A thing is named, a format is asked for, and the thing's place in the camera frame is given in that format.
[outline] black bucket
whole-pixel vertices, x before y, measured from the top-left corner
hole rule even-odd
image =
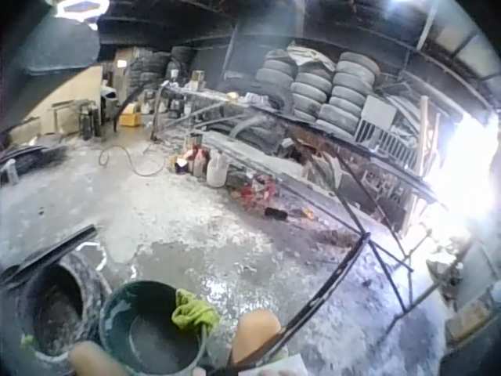
[[[132,374],[191,374],[205,350],[206,331],[180,330],[171,321],[176,290],[153,281],[123,285],[99,318],[103,348]]]

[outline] bottle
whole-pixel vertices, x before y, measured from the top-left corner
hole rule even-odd
[[[204,174],[204,166],[207,162],[203,149],[199,149],[193,162],[193,176],[200,178]]]

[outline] ceiling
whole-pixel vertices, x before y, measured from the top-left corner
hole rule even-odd
[[[493,28],[499,13],[471,3],[463,2],[466,13],[452,0],[110,0],[98,26],[105,48],[169,49],[220,43],[240,18],[244,35],[322,42],[365,53],[391,73],[413,72],[459,93],[460,104],[485,120],[501,107],[501,35]]]

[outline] stack of tires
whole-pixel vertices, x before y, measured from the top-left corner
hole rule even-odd
[[[351,138],[379,73],[377,64],[368,57],[353,52],[341,54],[332,82],[331,97],[320,108],[316,124]]]
[[[306,63],[299,67],[296,81],[290,86],[294,97],[294,114],[314,122],[332,89],[332,72],[323,63]]]
[[[171,78],[171,72],[174,69],[179,71],[180,78],[188,78],[188,67],[195,56],[195,50],[184,45],[172,47],[171,61],[168,62],[167,70],[164,71],[165,78]]]
[[[165,68],[169,59],[170,55],[165,52],[156,52],[144,58],[139,81],[145,84],[145,89],[158,89],[159,84],[164,81]]]
[[[128,92],[134,92],[140,85],[145,89],[157,89],[164,80],[165,68],[170,55],[165,52],[155,52],[132,62],[128,73]]]
[[[296,63],[291,58],[269,58],[263,68],[256,73],[256,79],[289,88],[296,77]]]

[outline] crate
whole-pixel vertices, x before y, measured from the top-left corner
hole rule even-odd
[[[118,120],[121,127],[139,127],[141,125],[141,114],[122,114]]]

